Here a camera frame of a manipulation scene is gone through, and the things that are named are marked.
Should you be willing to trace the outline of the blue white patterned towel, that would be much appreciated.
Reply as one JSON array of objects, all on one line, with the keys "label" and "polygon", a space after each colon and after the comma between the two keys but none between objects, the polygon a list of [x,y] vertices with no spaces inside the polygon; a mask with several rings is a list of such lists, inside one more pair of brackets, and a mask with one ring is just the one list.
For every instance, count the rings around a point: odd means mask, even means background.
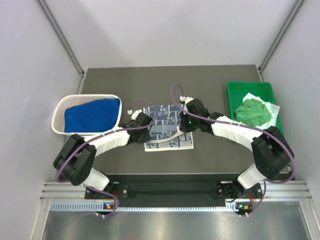
[{"label": "blue white patterned towel", "polygon": [[149,131],[151,140],[144,144],[146,152],[192,150],[194,148],[193,134],[179,130],[181,111],[176,105],[148,106],[143,109],[143,112],[152,118],[156,117]]}]

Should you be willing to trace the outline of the green towel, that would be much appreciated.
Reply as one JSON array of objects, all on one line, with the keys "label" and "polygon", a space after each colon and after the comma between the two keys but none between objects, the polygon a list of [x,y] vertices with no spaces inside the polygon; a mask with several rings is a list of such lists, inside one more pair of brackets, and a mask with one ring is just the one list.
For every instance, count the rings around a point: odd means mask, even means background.
[{"label": "green towel", "polygon": [[235,111],[237,122],[250,127],[261,127],[272,120],[267,106],[257,99],[246,99]]}]

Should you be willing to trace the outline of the pale mint towel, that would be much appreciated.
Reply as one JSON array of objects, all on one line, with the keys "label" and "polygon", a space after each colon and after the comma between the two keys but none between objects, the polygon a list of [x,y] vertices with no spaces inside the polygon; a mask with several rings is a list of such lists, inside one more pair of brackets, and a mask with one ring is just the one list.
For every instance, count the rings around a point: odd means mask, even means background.
[{"label": "pale mint towel", "polygon": [[264,127],[266,129],[266,128],[270,127],[270,126],[274,126],[275,127],[277,119],[278,119],[280,107],[278,105],[275,105],[275,104],[271,103],[270,101],[264,101],[259,96],[255,96],[255,95],[251,94],[250,92],[248,92],[243,97],[242,101],[244,102],[245,100],[250,100],[250,99],[255,99],[255,100],[258,100],[258,101],[262,102],[266,106],[268,112],[271,115],[271,120],[269,122],[267,122],[267,123],[264,123],[262,126],[259,126],[258,128],[262,129],[262,127]]}]

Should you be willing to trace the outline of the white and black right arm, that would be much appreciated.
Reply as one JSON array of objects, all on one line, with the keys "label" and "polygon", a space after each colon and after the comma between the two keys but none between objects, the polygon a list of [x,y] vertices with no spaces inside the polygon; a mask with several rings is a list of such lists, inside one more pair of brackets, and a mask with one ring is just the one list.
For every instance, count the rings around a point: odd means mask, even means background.
[{"label": "white and black right arm", "polygon": [[181,96],[179,100],[184,104],[180,112],[179,129],[182,132],[201,130],[231,140],[253,153],[254,164],[245,169],[233,185],[233,192],[237,197],[245,198],[251,193],[252,187],[260,181],[275,180],[294,159],[292,149],[277,127],[259,129],[245,126],[221,113],[209,113],[202,101],[197,98]]}]

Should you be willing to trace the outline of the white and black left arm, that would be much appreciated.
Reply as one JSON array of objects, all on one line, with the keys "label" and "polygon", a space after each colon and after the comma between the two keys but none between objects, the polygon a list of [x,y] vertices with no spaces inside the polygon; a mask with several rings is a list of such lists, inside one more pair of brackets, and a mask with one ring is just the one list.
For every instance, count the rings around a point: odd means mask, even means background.
[{"label": "white and black left arm", "polygon": [[102,198],[109,198],[114,187],[104,173],[93,168],[95,158],[117,147],[143,144],[151,140],[149,127],[154,119],[141,110],[135,111],[130,117],[129,123],[121,124],[113,130],[86,137],[71,135],[53,162],[58,176],[64,177],[74,186],[94,188]]}]

